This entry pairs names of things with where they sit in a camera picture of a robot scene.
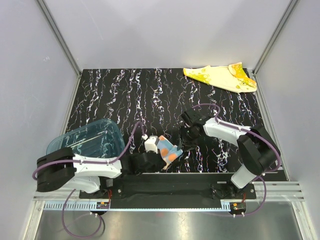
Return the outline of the orange polka dot towel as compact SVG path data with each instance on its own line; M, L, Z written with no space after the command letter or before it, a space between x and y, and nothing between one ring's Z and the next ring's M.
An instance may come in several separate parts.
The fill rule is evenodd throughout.
M173 145L163 135L158 137L157 149L165 162L165 166L162 168L163 170L166 170L174 160L183 154L183 150L181 148Z

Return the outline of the blue transparent plastic bin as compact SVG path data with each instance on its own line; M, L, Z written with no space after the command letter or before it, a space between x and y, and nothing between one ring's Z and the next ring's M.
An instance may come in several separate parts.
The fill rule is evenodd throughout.
M85 157L114 158L123 152L125 142L115 122L100 119L55 138L48 145L46 154L67 147Z

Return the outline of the yellow cream towel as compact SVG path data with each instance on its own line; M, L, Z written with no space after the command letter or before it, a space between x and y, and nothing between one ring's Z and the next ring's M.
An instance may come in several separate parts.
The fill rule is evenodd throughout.
M245 73L242 62L228 66L183 68L183 73L193 80L233 93L252 93L258 89L257 83Z

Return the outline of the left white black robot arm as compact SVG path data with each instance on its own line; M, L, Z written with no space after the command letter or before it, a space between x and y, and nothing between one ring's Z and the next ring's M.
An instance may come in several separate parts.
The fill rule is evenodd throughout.
M154 151L98 158L75 154L72 148L64 147L39 158L32 178L41 193L67 188L103 198L108 186L102 177L116 179L122 175L156 173L166 165L161 154Z

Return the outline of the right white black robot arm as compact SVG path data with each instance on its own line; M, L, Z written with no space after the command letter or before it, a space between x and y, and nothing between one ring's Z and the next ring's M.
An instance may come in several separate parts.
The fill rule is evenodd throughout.
M245 187L265 172L279 169L282 158L279 148L264 126L241 126L223 121L217 117L181 117L184 126L179 130L179 147L188 151L198 143L198 138L218 138L238 147L242 159L241 167L232 175L227 185L228 195L239 198Z

